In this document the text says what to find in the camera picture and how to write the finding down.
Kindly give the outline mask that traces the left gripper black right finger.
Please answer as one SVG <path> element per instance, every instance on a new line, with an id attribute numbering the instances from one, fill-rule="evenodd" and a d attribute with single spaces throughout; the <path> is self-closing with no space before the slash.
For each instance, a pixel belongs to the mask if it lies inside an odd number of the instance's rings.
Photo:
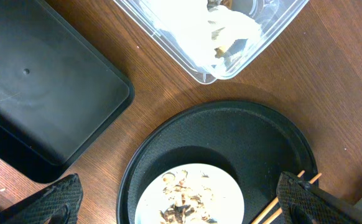
<path id="1" fill-rule="evenodd" d="M 286 224 L 362 224 L 362 211 L 290 172 L 282 172 L 276 189 Z"/>

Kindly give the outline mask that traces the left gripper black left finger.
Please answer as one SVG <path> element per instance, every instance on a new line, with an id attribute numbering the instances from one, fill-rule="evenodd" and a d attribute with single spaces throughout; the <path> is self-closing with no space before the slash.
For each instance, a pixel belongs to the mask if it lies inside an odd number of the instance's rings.
<path id="1" fill-rule="evenodd" d="M 70 174 L 0 212 L 0 223 L 73 224 L 83 200 L 78 174 Z"/>

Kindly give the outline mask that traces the white napkin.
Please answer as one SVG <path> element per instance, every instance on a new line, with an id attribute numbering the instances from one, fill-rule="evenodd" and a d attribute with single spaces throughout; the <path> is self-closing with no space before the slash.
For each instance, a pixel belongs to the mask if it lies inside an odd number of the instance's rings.
<path id="1" fill-rule="evenodd" d="M 170 33 L 198 66 L 219 64 L 211 41 L 206 1 L 148 0 L 144 2 L 155 28 Z"/>

